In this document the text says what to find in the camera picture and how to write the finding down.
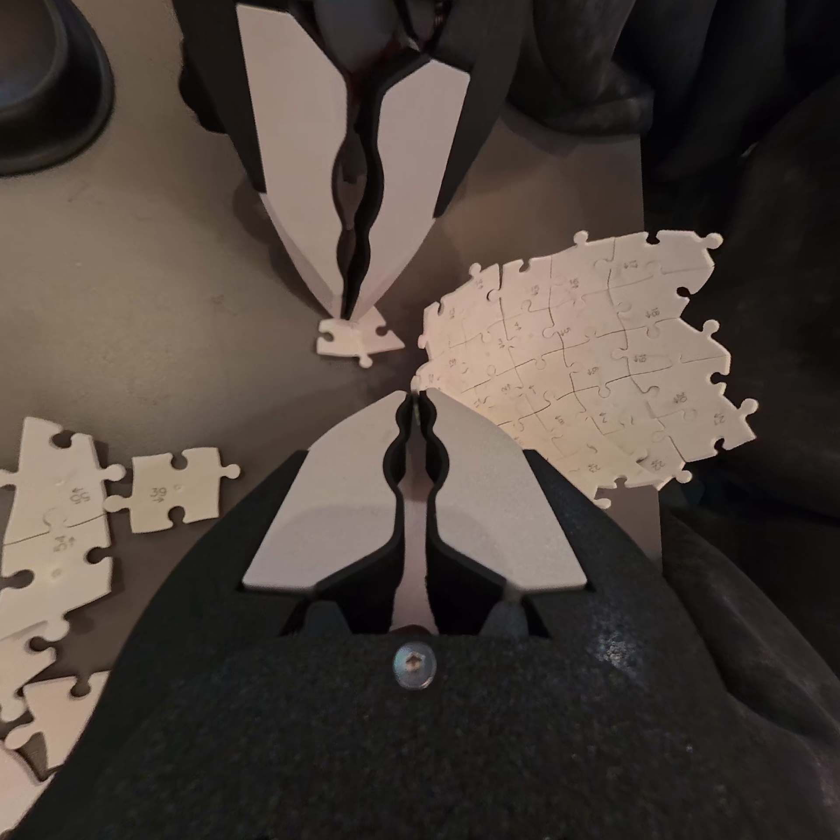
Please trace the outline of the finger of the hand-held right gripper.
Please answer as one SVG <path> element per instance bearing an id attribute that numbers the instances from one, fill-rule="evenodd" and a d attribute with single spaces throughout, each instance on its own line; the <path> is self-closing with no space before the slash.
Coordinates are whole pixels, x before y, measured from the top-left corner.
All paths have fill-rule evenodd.
<path id="1" fill-rule="evenodd" d="M 299 276 L 341 316 L 343 231 L 333 194 L 348 127 L 340 71 L 289 12 L 237 6 L 265 190 L 262 201 Z"/>
<path id="2" fill-rule="evenodd" d="M 381 299 L 433 226 L 468 85 L 468 73 L 428 56 L 393 56 L 366 88 L 357 129 L 368 178 L 354 219 L 349 319 Z"/>

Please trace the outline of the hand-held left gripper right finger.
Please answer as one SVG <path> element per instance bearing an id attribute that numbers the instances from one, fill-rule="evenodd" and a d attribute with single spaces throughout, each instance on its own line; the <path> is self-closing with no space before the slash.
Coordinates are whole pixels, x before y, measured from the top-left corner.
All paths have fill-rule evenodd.
<path id="1" fill-rule="evenodd" d="M 497 425 L 432 388 L 432 434 L 448 458 L 435 498 L 444 545 L 517 592 L 576 591 L 586 576 L 520 445 Z"/>

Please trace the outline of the partly built colourful puzzle ball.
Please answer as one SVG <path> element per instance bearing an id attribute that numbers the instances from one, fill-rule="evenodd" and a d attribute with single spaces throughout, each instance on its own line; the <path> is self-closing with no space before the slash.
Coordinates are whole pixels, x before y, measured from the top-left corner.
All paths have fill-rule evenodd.
<path id="1" fill-rule="evenodd" d="M 660 230 L 590 239 L 561 252 L 469 268 L 423 313 L 427 362 L 415 393 L 437 389 L 541 454 L 601 508 L 600 490 L 686 483 L 690 463 L 757 436 L 759 403 L 733 404 L 720 325 L 683 320 L 711 278 L 717 233 Z"/>

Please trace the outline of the single white puzzle piece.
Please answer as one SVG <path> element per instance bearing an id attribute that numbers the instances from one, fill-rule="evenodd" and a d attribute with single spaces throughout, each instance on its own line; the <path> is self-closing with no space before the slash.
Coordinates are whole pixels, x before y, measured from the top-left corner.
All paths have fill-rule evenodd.
<path id="1" fill-rule="evenodd" d="M 329 318 L 319 323 L 316 352 L 322 356 L 356 358 L 359 366 L 369 369 L 372 355 L 399 351 L 404 342 L 388 329 L 376 307 L 357 321 Z"/>

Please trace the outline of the black round puzzle stand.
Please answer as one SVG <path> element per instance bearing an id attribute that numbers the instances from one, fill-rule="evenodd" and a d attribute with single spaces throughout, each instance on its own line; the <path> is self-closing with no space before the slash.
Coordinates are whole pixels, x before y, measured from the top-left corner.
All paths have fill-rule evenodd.
<path id="1" fill-rule="evenodd" d="M 114 79 L 95 30 L 70 1 L 1 2 L 1 176 L 61 165 L 96 141 Z"/>

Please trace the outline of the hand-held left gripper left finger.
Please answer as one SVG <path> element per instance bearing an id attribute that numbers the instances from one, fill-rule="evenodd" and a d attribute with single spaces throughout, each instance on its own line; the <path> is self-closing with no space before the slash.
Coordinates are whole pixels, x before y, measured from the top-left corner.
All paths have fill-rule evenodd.
<path id="1" fill-rule="evenodd" d="M 308 450 L 243 585 L 311 593 L 396 533 L 405 475 L 405 392 L 345 418 Z"/>

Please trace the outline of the group of white puzzle pieces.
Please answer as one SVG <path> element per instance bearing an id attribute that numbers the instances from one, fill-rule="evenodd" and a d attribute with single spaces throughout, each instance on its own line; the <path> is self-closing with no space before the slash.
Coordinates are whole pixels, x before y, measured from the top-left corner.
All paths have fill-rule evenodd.
<path id="1" fill-rule="evenodd" d="M 55 644 L 69 632 L 67 615 L 107 596 L 113 561 L 92 562 L 94 550 L 111 545 L 109 513 L 129 512 L 134 533 L 158 532 L 173 525 L 170 511 L 181 508 L 185 523 L 219 516 L 223 478 L 236 479 L 238 465 L 223 465 L 216 448 L 183 451 L 186 466 L 173 466 L 173 455 L 132 459 L 132 491 L 110 496 L 106 482 L 120 481 L 121 465 L 101 466 L 93 438 L 73 434 L 68 447 L 56 444 L 62 427 L 27 417 L 15 471 L 2 470 L 2 487 L 14 488 L 14 500 L 2 545 L 2 577 L 31 574 L 22 587 L 9 586 L 1 601 L 2 723 L 25 715 L 30 721 L 2 739 L 2 834 L 14 829 L 47 787 L 18 750 L 39 734 L 45 741 L 46 767 L 56 770 L 67 759 L 109 678 L 94 673 L 89 690 L 75 696 L 76 677 L 33 682 L 56 661 L 48 646 L 31 647 L 40 638 Z"/>

